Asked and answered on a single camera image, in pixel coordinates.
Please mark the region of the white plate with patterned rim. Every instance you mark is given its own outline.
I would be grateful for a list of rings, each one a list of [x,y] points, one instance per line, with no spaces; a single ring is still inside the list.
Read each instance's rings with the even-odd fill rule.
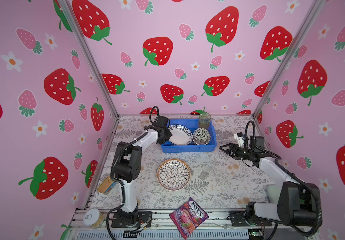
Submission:
[[[182,126],[182,125],[170,125],[169,130],[172,133],[169,141],[176,146],[185,146],[189,145],[193,140],[192,132]]]

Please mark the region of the purple striped bowl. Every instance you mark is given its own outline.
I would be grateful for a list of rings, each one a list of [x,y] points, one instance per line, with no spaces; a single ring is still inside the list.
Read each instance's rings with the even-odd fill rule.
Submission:
[[[207,142],[200,142],[200,141],[199,141],[199,142],[198,142],[198,141],[196,141],[196,140],[194,140],[194,139],[193,139],[192,141],[193,141],[193,143],[194,143],[195,145],[207,145],[207,144],[209,144],[209,142],[210,142],[210,141],[207,141]]]

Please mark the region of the yellow transparent cup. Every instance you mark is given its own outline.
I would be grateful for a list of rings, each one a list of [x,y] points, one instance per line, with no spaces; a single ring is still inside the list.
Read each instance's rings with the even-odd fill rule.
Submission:
[[[198,127],[199,128],[204,128],[204,129],[209,129],[211,120],[198,120]]]

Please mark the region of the flower pattern plate brown rim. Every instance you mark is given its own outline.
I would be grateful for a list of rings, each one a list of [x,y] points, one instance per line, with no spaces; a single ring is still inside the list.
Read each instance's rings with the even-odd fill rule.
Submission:
[[[186,162],[181,159],[168,159],[157,170],[157,180],[166,190],[178,191],[186,187],[191,172]]]

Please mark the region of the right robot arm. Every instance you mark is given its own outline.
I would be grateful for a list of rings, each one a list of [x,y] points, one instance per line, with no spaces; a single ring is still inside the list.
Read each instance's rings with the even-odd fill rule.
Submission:
[[[247,222],[267,220],[293,228],[304,237],[311,237],[322,225],[319,188],[308,184],[280,164],[280,156],[258,146],[241,148],[238,144],[220,146],[235,160],[249,160],[280,187],[277,203],[249,202],[241,214]]]

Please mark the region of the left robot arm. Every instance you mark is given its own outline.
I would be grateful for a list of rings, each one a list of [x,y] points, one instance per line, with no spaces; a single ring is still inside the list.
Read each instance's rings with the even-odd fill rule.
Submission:
[[[150,145],[167,142],[172,133],[167,127],[145,128],[144,133],[131,142],[120,142],[113,159],[110,178],[119,183],[122,193],[122,204],[117,207],[117,219],[126,225],[135,225],[138,220],[139,207],[135,195],[135,179],[139,176],[142,166],[142,152]]]

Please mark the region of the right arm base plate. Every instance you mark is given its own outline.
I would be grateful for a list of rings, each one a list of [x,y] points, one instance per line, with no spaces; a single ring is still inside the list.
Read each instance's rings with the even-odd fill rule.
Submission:
[[[230,221],[233,227],[264,227],[263,221],[248,219],[245,211],[230,211],[226,220]]]

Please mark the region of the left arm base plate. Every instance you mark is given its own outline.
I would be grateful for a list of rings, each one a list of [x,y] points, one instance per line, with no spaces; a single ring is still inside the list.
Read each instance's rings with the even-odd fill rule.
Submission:
[[[146,224],[149,228],[152,223],[153,212],[135,211],[130,214],[124,211],[115,212],[110,227],[112,228],[137,228]]]

